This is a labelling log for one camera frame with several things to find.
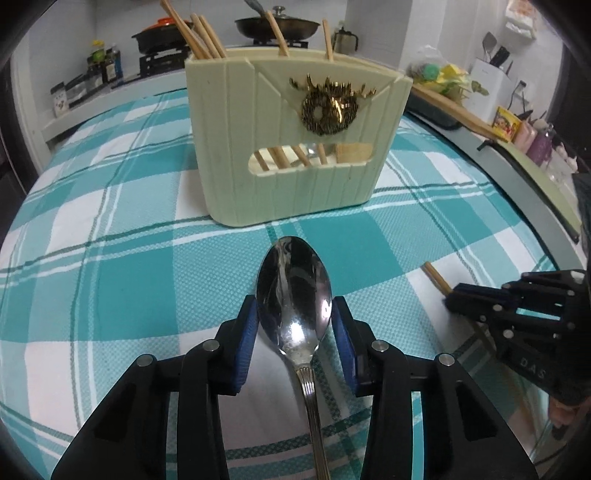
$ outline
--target black pot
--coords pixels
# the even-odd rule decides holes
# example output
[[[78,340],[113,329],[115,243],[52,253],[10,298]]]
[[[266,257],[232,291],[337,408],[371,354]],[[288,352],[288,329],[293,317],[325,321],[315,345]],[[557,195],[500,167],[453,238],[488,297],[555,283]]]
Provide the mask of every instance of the black pot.
[[[319,23],[310,20],[281,15],[280,12],[283,10],[283,7],[274,7],[274,10],[276,11],[274,17],[279,30],[281,30],[283,37],[287,41],[300,41],[310,38],[320,26]],[[242,35],[253,40],[258,40],[261,43],[266,43],[272,38],[275,38],[271,24],[264,17],[242,18],[236,20],[236,26]]]
[[[192,22],[185,21],[185,23],[190,28],[193,26]],[[138,41],[139,52],[144,55],[182,48],[187,44],[172,18],[161,18],[156,25],[136,33],[131,38]]]

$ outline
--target wooden chopstick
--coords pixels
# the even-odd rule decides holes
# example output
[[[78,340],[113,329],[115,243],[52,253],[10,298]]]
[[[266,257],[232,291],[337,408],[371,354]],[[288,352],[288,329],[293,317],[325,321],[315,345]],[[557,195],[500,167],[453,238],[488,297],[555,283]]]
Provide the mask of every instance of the wooden chopstick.
[[[435,269],[435,267],[431,265],[431,262],[425,262],[423,264],[423,271],[446,297],[453,291],[453,289],[449,286],[449,283],[447,283],[445,279],[441,276],[441,274]],[[497,360],[495,345],[494,343],[492,343],[491,339],[489,339],[486,336],[485,331],[474,320],[469,318],[466,318],[466,320],[472,327],[472,330],[476,334],[476,337],[482,342],[482,345],[484,346],[486,351],[494,360]],[[522,393],[521,389],[519,388],[519,385],[515,381],[513,374],[509,371],[509,368],[506,367],[504,364],[501,364],[501,372],[503,374],[503,378],[507,386],[509,387],[511,395],[513,395],[515,402],[519,405],[519,409],[525,417],[525,421],[527,421],[530,424],[531,430],[535,432],[533,414],[525,400],[524,394]]]
[[[209,37],[212,39],[213,44],[216,46],[217,52],[220,54],[220,57],[225,59],[228,56],[228,54],[222,42],[220,41],[220,38],[217,36],[216,31],[209,24],[207,18],[205,18],[204,15],[199,15],[199,20],[201,20],[203,28],[205,29]]]
[[[328,161],[326,160],[326,152],[324,151],[324,145],[317,143],[316,149],[318,150],[318,158],[320,159],[320,163],[323,165],[328,165]]]
[[[310,159],[308,158],[308,156],[304,153],[304,151],[301,149],[301,147],[299,145],[292,145],[291,149],[294,151],[294,153],[297,155],[297,158],[306,166],[306,167],[311,167],[312,163],[310,163]]]
[[[258,150],[255,152],[255,158],[256,161],[259,162],[259,165],[263,171],[269,171],[269,166],[267,165],[267,162],[262,157],[261,152],[259,152]]]
[[[207,30],[205,30],[205,27],[203,26],[203,23],[201,22],[201,19],[197,16],[197,14],[191,14],[191,20],[193,21],[193,28],[204,41],[211,57],[213,59],[222,58],[219,52],[217,51],[216,46],[213,44],[212,38],[207,33]]]
[[[273,14],[269,10],[267,10],[265,12],[265,17],[267,18],[267,20],[271,24],[271,28],[273,30],[273,33],[275,34],[275,38],[279,42],[279,55],[282,55],[284,57],[289,57],[290,56],[290,49],[287,47],[287,43],[285,43],[285,39],[283,38],[283,33],[281,33],[281,29],[279,28],[279,25],[277,25],[277,21],[275,20],[275,17],[273,17]]]
[[[283,147],[267,147],[267,150],[271,154],[271,158],[275,162],[275,165],[277,165],[277,168],[282,170],[291,167],[290,161],[287,160],[287,157],[285,156]]]
[[[327,19],[322,20],[322,30],[324,30],[324,43],[326,44],[326,58],[334,60],[335,56],[332,51],[332,43],[330,42],[330,27]]]
[[[178,31],[181,32],[181,35],[191,48],[191,51],[193,52],[193,55],[195,55],[195,58],[198,60],[204,60],[210,57],[209,53],[207,53],[199,43],[197,35],[195,35],[193,30],[189,28],[189,26],[184,22],[184,20],[179,16],[177,11],[170,4],[170,0],[160,0],[160,6],[164,8],[166,13],[174,19]]]

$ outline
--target table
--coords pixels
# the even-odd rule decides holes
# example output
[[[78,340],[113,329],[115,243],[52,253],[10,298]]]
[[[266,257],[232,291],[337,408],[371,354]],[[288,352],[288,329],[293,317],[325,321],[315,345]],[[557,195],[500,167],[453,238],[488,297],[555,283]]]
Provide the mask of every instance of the table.
[[[459,358],[528,451],[534,447],[543,402],[528,431],[499,365],[420,270],[430,260],[451,285],[499,287],[522,271],[554,268],[474,164],[403,118],[364,205],[227,228],[207,214],[198,161],[185,90],[121,105],[56,152],[14,221],[0,251],[0,417],[43,476],[138,355],[186,353],[235,317],[283,235],[312,245],[333,294],[378,338],[411,355]],[[349,392],[331,332],[315,369],[333,479],[359,478],[371,400]],[[413,409],[420,479],[418,395]],[[233,479],[313,477],[300,393],[260,338],[242,392],[220,398],[220,410]]]

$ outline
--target tablecloth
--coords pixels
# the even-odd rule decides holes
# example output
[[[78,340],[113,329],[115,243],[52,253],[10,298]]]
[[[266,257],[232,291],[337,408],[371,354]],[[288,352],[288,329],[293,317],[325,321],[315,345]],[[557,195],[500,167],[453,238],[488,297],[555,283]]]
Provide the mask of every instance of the tablecloth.
[[[44,477],[138,355],[185,353],[236,316],[283,235],[312,245],[333,294],[378,338],[426,358],[453,353],[501,414],[513,415],[498,364],[420,270],[430,260],[451,285],[498,287],[554,268],[472,163],[403,118],[364,205],[227,228],[207,214],[198,161],[185,90],[122,105],[73,134],[14,220],[0,252],[0,417]],[[317,359],[333,479],[359,478],[371,399],[348,390],[332,332]],[[257,338],[242,392],[220,398],[232,479],[313,477],[300,395]],[[167,470],[175,478],[171,403]],[[418,394],[413,411],[420,479]]]

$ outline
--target orange pot lid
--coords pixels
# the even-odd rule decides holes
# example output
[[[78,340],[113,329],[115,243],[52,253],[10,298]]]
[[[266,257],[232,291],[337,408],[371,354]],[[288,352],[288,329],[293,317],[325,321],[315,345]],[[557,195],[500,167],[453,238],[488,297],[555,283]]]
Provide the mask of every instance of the orange pot lid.
[[[185,20],[185,23],[191,24],[189,20]],[[159,28],[159,27],[166,27],[167,25],[174,25],[174,18],[172,17],[164,17],[159,18],[158,21],[154,25],[150,25],[148,28],[144,28],[143,31],[150,30],[151,28]]]

